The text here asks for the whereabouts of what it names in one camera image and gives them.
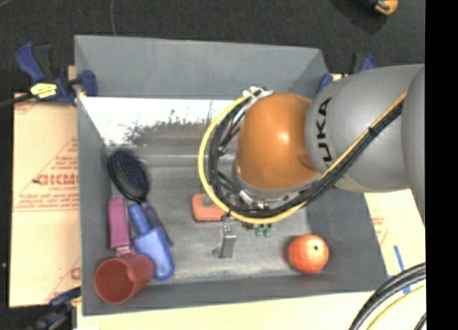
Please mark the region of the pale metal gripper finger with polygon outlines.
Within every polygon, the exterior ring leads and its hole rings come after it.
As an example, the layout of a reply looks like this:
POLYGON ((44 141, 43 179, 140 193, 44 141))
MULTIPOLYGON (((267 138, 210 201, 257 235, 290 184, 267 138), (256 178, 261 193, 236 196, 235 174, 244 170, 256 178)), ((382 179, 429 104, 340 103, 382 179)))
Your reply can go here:
POLYGON ((237 235, 233 232, 230 223, 222 223, 220 240, 217 249, 217 258, 231 258, 237 235))

